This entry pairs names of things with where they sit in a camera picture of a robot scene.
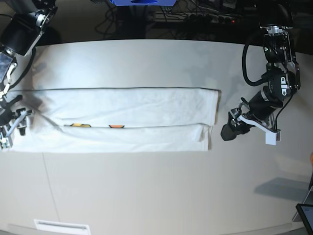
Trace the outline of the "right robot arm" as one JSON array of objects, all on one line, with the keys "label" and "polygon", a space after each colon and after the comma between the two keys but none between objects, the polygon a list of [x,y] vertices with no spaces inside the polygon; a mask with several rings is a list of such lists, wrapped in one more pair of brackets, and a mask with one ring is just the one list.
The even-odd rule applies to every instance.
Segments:
[{"label": "right robot arm", "polygon": [[[1,137],[9,137],[29,114],[23,110],[15,114],[11,110],[12,105],[20,101],[22,96],[19,95],[10,102],[5,98],[10,89],[17,86],[30,70],[35,57],[35,46],[57,11],[54,0],[6,0],[5,3],[14,11],[14,15],[0,36]],[[31,53],[29,64],[18,80],[12,83],[11,75],[17,67],[16,56],[26,56],[28,53]]]}]

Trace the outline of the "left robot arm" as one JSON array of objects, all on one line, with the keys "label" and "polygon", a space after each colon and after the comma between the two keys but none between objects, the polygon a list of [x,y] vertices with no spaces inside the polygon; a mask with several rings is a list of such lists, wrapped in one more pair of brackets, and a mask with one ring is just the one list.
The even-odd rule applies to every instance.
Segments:
[{"label": "left robot arm", "polygon": [[[232,141],[257,127],[264,131],[266,144],[276,145],[281,131],[278,128],[279,114],[275,111],[281,113],[301,87],[300,67],[294,41],[289,35],[293,17],[286,0],[260,0],[256,7],[260,30],[253,33],[244,45],[242,72],[249,86],[262,88],[250,101],[241,98],[239,106],[228,112],[221,137],[224,141]],[[251,81],[247,75],[246,57],[250,44],[259,35],[263,36],[266,72],[259,80]]]}]

